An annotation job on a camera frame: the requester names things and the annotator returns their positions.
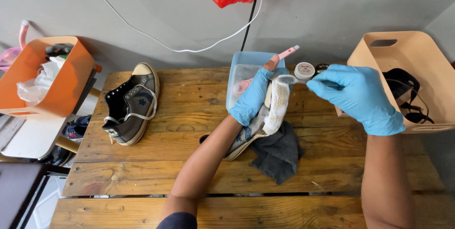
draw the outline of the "orange basket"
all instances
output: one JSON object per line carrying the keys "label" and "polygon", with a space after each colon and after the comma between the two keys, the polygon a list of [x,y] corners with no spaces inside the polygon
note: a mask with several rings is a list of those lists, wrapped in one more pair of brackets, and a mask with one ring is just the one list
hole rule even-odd
{"label": "orange basket", "polygon": [[[404,133],[432,133],[455,127],[455,70],[428,34],[419,31],[367,33],[350,56],[348,65],[367,66],[379,72],[401,68],[418,80],[422,99],[416,97],[412,105],[421,107],[426,114],[423,100],[435,124],[416,124],[405,118]],[[380,77],[390,103],[397,111],[406,113],[407,110],[400,110],[382,73]]]}
{"label": "orange basket", "polygon": [[[53,81],[43,100],[35,106],[17,95],[17,82],[38,75],[41,64],[46,63],[46,47],[58,43],[71,43],[74,48]],[[95,60],[74,36],[48,37],[32,40],[20,52],[9,70],[0,79],[0,113],[23,119],[52,119],[69,116],[95,66]]]}

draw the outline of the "blue latex glove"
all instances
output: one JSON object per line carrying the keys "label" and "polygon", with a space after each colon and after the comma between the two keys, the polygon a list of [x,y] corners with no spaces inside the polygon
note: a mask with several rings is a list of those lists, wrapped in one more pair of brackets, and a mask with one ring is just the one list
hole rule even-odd
{"label": "blue latex glove", "polygon": [[261,68],[253,77],[250,86],[242,93],[229,113],[243,126],[248,126],[251,119],[264,104],[268,81],[277,75],[289,74],[286,68],[276,68],[273,72]]}
{"label": "blue latex glove", "polygon": [[389,136],[405,130],[403,115],[390,104],[379,73],[372,68],[332,64],[307,86],[361,122],[370,135]]}

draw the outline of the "black chair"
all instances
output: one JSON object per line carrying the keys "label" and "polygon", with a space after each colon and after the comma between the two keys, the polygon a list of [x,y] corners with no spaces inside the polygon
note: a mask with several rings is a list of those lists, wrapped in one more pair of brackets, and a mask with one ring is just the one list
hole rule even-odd
{"label": "black chair", "polygon": [[23,229],[50,176],[66,178],[70,168],[0,162],[0,228]]}

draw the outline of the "white plastic bag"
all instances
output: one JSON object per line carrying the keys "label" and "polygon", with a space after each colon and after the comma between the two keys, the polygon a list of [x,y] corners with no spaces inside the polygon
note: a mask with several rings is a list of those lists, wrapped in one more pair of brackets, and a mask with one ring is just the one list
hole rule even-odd
{"label": "white plastic bag", "polygon": [[17,83],[17,95],[26,102],[27,107],[43,100],[64,62],[63,58],[50,57],[49,62],[42,64],[43,68],[38,70],[36,78]]}

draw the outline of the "dark sleeve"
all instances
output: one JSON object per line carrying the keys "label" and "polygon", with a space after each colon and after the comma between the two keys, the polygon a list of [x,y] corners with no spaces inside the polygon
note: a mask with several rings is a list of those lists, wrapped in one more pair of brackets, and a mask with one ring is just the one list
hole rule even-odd
{"label": "dark sleeve", "polygon": [[156,229],[197,229],[197,221],[190,213],[177,212],[163,219]]}

